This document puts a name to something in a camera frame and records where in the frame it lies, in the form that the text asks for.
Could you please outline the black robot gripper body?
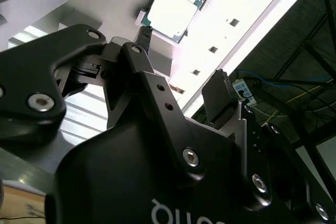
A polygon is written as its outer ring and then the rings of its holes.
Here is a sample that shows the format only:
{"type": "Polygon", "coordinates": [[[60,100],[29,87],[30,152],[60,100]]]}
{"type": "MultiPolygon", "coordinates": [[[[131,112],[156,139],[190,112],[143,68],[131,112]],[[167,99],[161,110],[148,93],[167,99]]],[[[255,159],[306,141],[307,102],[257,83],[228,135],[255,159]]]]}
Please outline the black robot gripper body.
{"type": "Polygon", "coordinates": [[[204,178],[183,187],[161,133],[145,122],[114,127],[72,149],[46,197],[47,223],[325,223],[323,203],[295,210],[277,196],[248,209],[235,143],[190,123],[204,178]]]}

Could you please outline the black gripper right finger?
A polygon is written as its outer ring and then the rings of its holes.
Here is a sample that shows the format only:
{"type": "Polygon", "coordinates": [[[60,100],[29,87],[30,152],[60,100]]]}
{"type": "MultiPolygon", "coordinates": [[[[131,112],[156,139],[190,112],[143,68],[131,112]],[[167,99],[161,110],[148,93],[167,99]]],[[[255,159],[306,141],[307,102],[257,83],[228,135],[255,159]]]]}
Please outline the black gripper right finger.
{"type": "Polygon", "coordinates": [[[276,126],[256,122],[226,72],[216,70],[202,96],[209,123],[235,143],[234,198],[258,221],[335,220],[335,205],[310,169],[276,126]]]}

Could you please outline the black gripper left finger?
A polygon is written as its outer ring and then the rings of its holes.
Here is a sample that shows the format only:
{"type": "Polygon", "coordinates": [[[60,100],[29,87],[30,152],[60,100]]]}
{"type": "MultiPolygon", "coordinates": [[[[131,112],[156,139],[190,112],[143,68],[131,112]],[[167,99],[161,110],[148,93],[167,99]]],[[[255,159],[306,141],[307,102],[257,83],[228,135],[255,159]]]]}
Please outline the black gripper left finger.
{"type": "Polygon", "coordinates": [[[180,185],[199,182],[205,167],[183,157],[186,148],[196,150],[195,137],[166,80],[150,64],[144,49],[150,34],[142,27],[136,42],[118,44],[79,24],[2,51],[1,147],[53,141],[66,114],[65,100],[94,84],[104,88],[110,127],[138,97],[162,134],[180,185]]]}

